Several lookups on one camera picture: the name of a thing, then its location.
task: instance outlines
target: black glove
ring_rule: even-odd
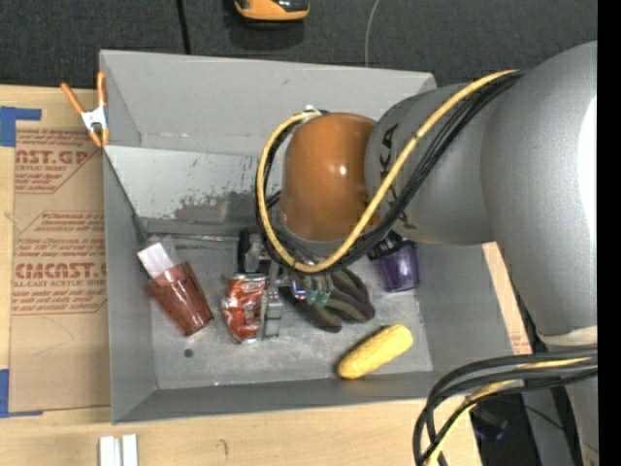
[[[340,332],[342,324],[339,317],[367,322],[376,315],[368,289],[360,278],[346,268],[324,277],[295,275],[292,280],[292,285],[281,287],[280,293],[299,306],[322,330]]]

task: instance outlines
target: gray bin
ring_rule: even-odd
[[[361,259],[352,269],[377,315],[339,334],[285,304],[279,337],[238,345],[217,307],[236,268],[232,238],[253,223],[255,162],[269,134],[309,105],[379,119],[435,88],[432,75],[107,50],[100,64],[111,128],[104,186],[113,422],[421,398],[457,366],[512,353],[480,246],[420,247],[420,287],[397,294],[382,292]],[[187,338],[148,298],[136,256],[146,233],[169,232],[181,234],[180,256],[215,314]],[[339,379],[340,357],[392,322],[412,330],[413,348],[362,380]]]

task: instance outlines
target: toy corn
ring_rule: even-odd
[[[399,357],[413,343],[411,332],[403,324],[387,326],[343,358],[339,375],[348,380],[360,378]]]

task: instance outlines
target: red wrapper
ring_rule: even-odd
[[[228,280],[227,296],[220,301],[220,310],[231,335],[240,343],[256,338],[266,284],[264,275],[236,275]]]

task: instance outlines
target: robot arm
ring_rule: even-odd
[[[361,234],[358,241],[345,240],[346,249],[364,251],[389,229],[421,243],[496,241],[548,348],[596,347],[596,119],[597,43],[561,53],[523,75],[502,73],[476,88],[453,85],[400,102],[373,127],[366,142],[368,194],[379,191],[387,198],[370,210],[375,199],[357,197],[363,208],[371,200],[366,222],[356,224],[341,214],[345,228]],[[310,131],[314,122],[308,121],[305,129]],[[417,150],[410,150],[387,186],[390,171],[412,143]],[[348,164],[360,160],[359,155],[351,157],[336,164],[331,185],[343,184],[339,168],[345,168],[346,176]],[[322,160],[312,162],[320,166]],[[305,176],[299,169],[292,172]],[[300,195],[288,191],[284,185],[281,198],[291,210],[290,203]],[[291,243],[324,257],[331,253],[326,250],[334,250],[334,243],[316,239],[316,229],[314,238],[300,236],[304,226],[287,229],[287,223],[299,223],[300,217],[312,220],[308,213],[295,216],[294,210],[280,217]],[[369,225],[381,232],[374,235]],[[284,262],[316,274],[323,262],[326,269],[338,268],[354,252],[314,266],[295,258]],[[599,464],[597,378],[569,386],[568,394],[585,464]]]

